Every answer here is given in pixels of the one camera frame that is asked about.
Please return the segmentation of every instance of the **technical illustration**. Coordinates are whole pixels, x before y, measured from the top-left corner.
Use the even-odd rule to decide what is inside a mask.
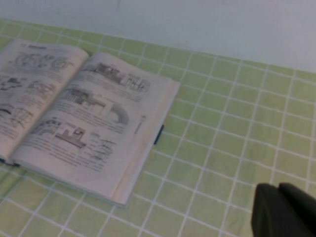
[[[56,87],[53,84],[47,84],[41,80],[32,82],[26,89],[29,94],[36,95],[43,100],[48,100],[55,90]]]
[[[10,121],[12,127],[17,128],[19,125],[22,128],[25,128],[25,124],[30,123],[32,121],[33,114],[23,108],[17,108],[13,111]]]

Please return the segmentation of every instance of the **green tile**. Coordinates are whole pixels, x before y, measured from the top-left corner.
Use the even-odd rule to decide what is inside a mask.
[[[0,230],[10,236],[18,236],[30,219],[31,213],[8,202],[0,205]]]
[[[315,73],[297,70],[296,71],[296,76],[298,78],[302,78],[302,79],[305,79],[305,80],[309,80],[309,81],[313,81],[313,82],[316,81],[316,74]]]
[[[96,51],[98,51],[98,46],[95,46],[93,44],[90,43],[85,43],[85,42],[81,42],[79,44],[79,47],[83,50],[85,50],[87,53],[89,53],[90,55],[95,53]]]
[[[192,120],[194,122],[202,123],[207,126],[217,127],[221,116],[222,114],[220,112],[198,106]]]
[[[226,101],[227,97],[205,92],[202,95],[199,104],[205,107],[222,111],[226,105]]]
[[[153,200],[160,187],[161,179],[153,175],[142,173],[137,179],[133,192],[144,198]]]
[[[192,54],[188,69],[209,75],[214,58],[203,56],[197,53]]]
[[[177,94],[178,99],[196,103],[201,95],[201,90],[187,86],[180,86]]]
[[[315,102],[316,85],[309,82],[294,80],[291,96],[294,98]]]
[[[144,57],[162,62],[167,52],[167,47],[149,43],[145,49]]]
[[[241,66],[237,82],[259,88],[263,79],[264,71],[248,66]]]
[[[82,191],[80,191],[78,189],[74,189],[74,188],[69,187],[69,186],[64,185],[64,184],[60,184],[60,183],[56,184],[54,189],[61,191],[62,193],[70,195],[70,196],[77,198],[77,199],[81,198],[83,195]]]
[[[260,123],[253,123],[250,138],[276,146],[280,130]]]
[[[203,89],[207,81],[207,76],[203,76],[196,73],[186,72],[182,83],[185,85],[190,85],[193,87],[197,87]]]
[[[193,109],[194,109],[194,105],[176,100],[173,102],[169,112],[172,115],[177,115],[184,119],[189,119],[191,117]]]
[[[265,69],[267,67],[267,64],[264,63],[258,63],[258,62],[253,62],[253,61],[243,61],[244,64],[252,66],[252,67],[257,67],[257,68],[262,68]]]
[[[212,75],[217,78],[234,80],[238,69],[237,63],[216,60]]]
[[[234,177],[237,171],[238,163],[238,158],[212,150],[205,168]]]
[[[102,198],[98,198],[91,194],[86,194],[84,196],[83,202],[86,204],[89,204],[99,210],[103,210],[106,212],[110,212],[113,208],[113,204],[111,202],[108,202]]]
[[[100,48],[100,52],[108,53],[110,55],[113,55],[114,57],[118,57],[119,56],[119,52],[117,50],[110,49],[110,48],[101,47]]]
[[[155,145],[155,149],[167,155],[173,155],[178,147],[180,139],[167,134],[161,134]]]
[[[146,44],[141,41],[126,39],[122,50],[124,52],[140,56],[143,53],[143,48],[145,45]]]
[[[55,237],[58,236],[60,232],[60,227],[35,216],[30,224],[27,226],[23,232],[23,237],[34,237],[34,236],[45,236],[45,237]]]
[[[232,204],[251,210],[253,206],[254,194],[255,188],[253,186],[236,182],[233,192]]]
[[[230,81],[210,78],[206,90],[210,92],[219,93],[222,95],[229,95],[232,85],[233,84]]]
[[[77,40],[72,39],[72,38],[60,37],[58,43],[77,46],[79,42]]]
[[[281,147],[301,155],[309,156],[311,140],[284,131],[281,138]]]
[[[150,202],[135,196],[131,196],[128,206],[117,206],[114,209],[113,215],[141,227],[147,216],[150,206]]]
[[[243,160],[240,166],[238,179],[249,184],[268,183],[271,174],[271,169],[251,161]]]
[[[110,218],[100,237],[137,237],[138,229],[122,221]]]
[[[188,162],[203,166],[206,159],[208,148],[202,147],[195,143],[182,141],[177,158],[183,159]]]
[[[224,218],[225,209],[226,204],[204,195],[196,194],[189,216],[220,228]]]
[[[204,194],[227,201],[233,186],[233,180],[224,176],[204,171],[198,190]]]
[[[240,136],[246,136],[250,122],[242,118],[225,115],[221,123],[221,130],[231,132]]]
[[[240,156],[245,140],[224,132],[218,132],[215,138],[214,148]]]
[[[144,170],[155,175],[164,176],[170,161],[169,157],[151,151],[144,165]]]
[[[122,46],[123,38],[113,37],[113,36],[104,36],[102,45],[119,50]]]
[[[47,176],[41,175],[39,173],[36,173],[34,171],[28,171],[26,174],[26,177],[29,177],[36,181],[37,183],[43,184],[45,186],[51,187],[54,183],[53,180],[48,179]]]
[[[145,229],[164,237],[174,237],[177,236],[182,222],[182,216],[154,205]]]
[[[170,48],[165,60],[166,64],[185,68],[189,60],[190,52],[177,48]]]
[[[235,85],[233,88],[232,97],[244,100],[247,102],[255,103],[259,94],[259,90],[245,87],[242,85]]]
[[[228,101],[228,106],[226,109],[228,114],[240,116],[246,119],[252,118],[253,111],[254,105],[234,99],[230,99]]]
[[[257,107],[255,121],[263,122],[271,126],[281,127],[283,113],[266,107]]]
[[[184,73],[184,70],[178,69],[175,67],[170,67],[167,65],[164,65],[164,67],[160,71],[161,76],[165,76],[165,77],[174,79],[176,81],[181,80],[183,73]]]
[[[156,63],[150,60],[142,59],[138,67],[147,72],[156,74],[159,72],[161,68],[161,63]]]
[[[61,34],[75,38],[75,39],[79,39],[81,34],[82,34],[82,31],[77,31],[77,30],[72,30],[72,29],[64,29]]]
[[[44,30],[51,31],[54,33],[60,33],[63,30],[63,28],[55,26],[44,26]]]
[[[186,213],[192,194],[191,190],[166,181],[159,193],[157,203],[181,213]]]
[[[127,54],[127,53],[121,53],[121,54],[119,55],[119,58],[122,59],[122,60],[124,60],[125,62],[127,62],[127,63],[133,65],[133,66],[138,65],[138,62],[139,62],[139,60],[140,60],[139,57],[135,57],[135,56],[129,55],[129,54]]]
[[[7,46],[12,39],[8,38],[8,37],[3,37],[0,36],[0,49],[4,48],[5,46]]]
[[[298,179],[296,177],[284,174],[284,173],[280,173],[280,172],[275,172],[272,184],[275,186],[278,186],[279,183],[291,183],[294,186],[296,186],[299,189],[304,190],[305,189],[305,185],[306,182],[302,179]]]
[[[286,97],[284,96],[262,91],[260,94],[259,105],[283,111],[285,108],[285,101]]]
[[[313,119],[314,117],[314,105],[308,104],[302,101],[289,99],[287,104],[287,112],[299,116]]]
[[[14,189],[10,195],[10,199],[27,209],[36,210],[47,193],[48,189],[25,179]]]
[[[286,173],[306,178],[308,172],[308,159],[279,151],[276,158],[276,168]]]
[[[106,218],[107,215],[80,204],[67,227],[82,235],[96,237]]]
[[[285,75],[293,75],[294,70],[292,68],[286,68],[286,67],[280,67],[280,66],[275,66],[275,65],[269,65],[269,71],[276,72],[276,73],[282,73]]]
[[[292,115],[285,115],[284,130],[295,132],[305,136],[312,135],[313,122]]]
[[[224,230],[235,236],[252,236],[251,214],[239,208],[230,206],[228,209]]]
[[[181,237],[217,237],[218,234],[219,232],[216,229],[187,219],[183,226]]]
[[[287,95],[291,78],[279,74],[269,73],[263,88],[278,94]]]
[[[167,179],[195,189],[200,173],[200,168],[175,160],[168,172]]]
[[[20,39],[35,41],[39,34],[39,30],[25,27],[20,35]]]
[[[56,192],[51,192],[39,209],[39,214],[64,225],[75,205],[74,200]]]
[[[2,30],[2,35],[10,36],[10,37],[17,37],[22,27],[16,24],[6,24],[4,29]]]
[[[48,32],[42,32],[38,42],[41,43],[57,43],[58,42],[58,35]]]
[[[273,166],[276,149],[260,142],[247,141],[244,157],[267,166]]]
[[[177,136],[182,136],[187,127],[187,123],[188,122],[183,119],[167,116],[163,123],[163,129],[165,132],[172,133]]]
[[[211,145],[215,130],[195,123],[190,123],[185,138],[200,143],[202,145]]]
[[[87,41],[88,43],[94,43],[99,45],[101,43],[102,35],[92,32],[84,32],[81,36],[81,40]]]

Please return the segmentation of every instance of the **book page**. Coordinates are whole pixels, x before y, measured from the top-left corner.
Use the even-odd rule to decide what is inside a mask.
[[[170,81],[97,53],[14,157],[110,198]]]
[[[9,157],[88,55],[60,44],[15,40],[0,54],[0,157]]]

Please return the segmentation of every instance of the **architectural drawing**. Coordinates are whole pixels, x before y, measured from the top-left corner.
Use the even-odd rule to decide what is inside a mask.
[[[128,125],[128,113],[118,104],[113,104],[107,118],[117,124]]]
[[[79,149],[83,149],[86,146],[86,144],[81,141],[81,138],[84,135],[84,133],[85,133],[84,129],[82,129],[81,127],[77,127],[71,135],[69,135],[69,130],[66,129],[62,134],[57,133],[55,137],[62,139],[78,147]]]
[[[43,100],[48,100],[55,90],[56,87],[53,84],[48,84],[41,80],[32,82],[26,89],[29,94],[39,96]]]
[[[45,133],[48,134],[55,134],[57,129],[62,124],[62,120],[56,117],[47,118],[44,119],[42,122],[40,122],[39,125],[36,126],[36,128],[32,131],[32,133],[36,133],[38,135],[43,135]]]
[[[98,113],[101,113],[106,106],[102,101],[93,98],[92,92],[76,87],[66,90],[62,99],[72,101]]]
[[[25,128],[24,125],[32,121],[33,114],[23,108],[17,108],[13,111],[10,121],[12,127],[17,128],[19,125]]]
[[[0,104],[0,118],[12,114],[14,107],[9,104]]]

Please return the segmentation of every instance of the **white grout line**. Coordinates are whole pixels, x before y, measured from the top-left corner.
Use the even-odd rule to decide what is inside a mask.
[[[266,67],[264,75],[263,75],[263,78],[262,78],[262,81],[261,81],[261,85],[260,85],[260,88],[259,88],[259,92],[258,92],[258,95],[257,95],[256,105],[255,105],[254,110],[252,112],[252,117],[251,117],[251,120],[250,120],[248,131],[247,131],[247,134],[245,136],[245,141],[244,141],[244,144],[243,144],[243,147],[242,147],[242,151],[241,151],[241,155],[240,155],[240,158],[239,158],[239,161],[238,161],[235,177],[234,177],[234,180],[233,180],[233,185],[232,185],[232,188],[231,188],[231,191],[230,191],[230,194],[229,194],[229,198],[228,198],[228,201],[227,201],[228,205],[226,206],[226,209],[225,209],[225,212],[224,212],[224,218],[223,218],[223,221],[222,221],[221,230],[223,230],[224,227],[225,227],[225,223],[227,221],[227,216],[228,216],[228,213],[229,213],[229,208],[230,208],[230,206],[232,206],[232,201],[233,201],[233,197],[234,197],[234,191],[235,191],[236,183],[238,182],[238,176],[239,176],[240,167],[241,167],[241,164],[243,162],[243,157],[244,157],[244,154],[245,154],[245,151],[246,151],[246,146],[247,146],[247,142],[248,142],[247,139],[249,138],[249,136],[251,134],[252,125],[253,125],[253,122],[254,122],[254,119],[255,119],[255,116],[256,116],[256,112],[257,112],[257,108],[258,108],[258,104],[259,104],[262,88],[264,86],[267,74],[268,74],[268,68]]]

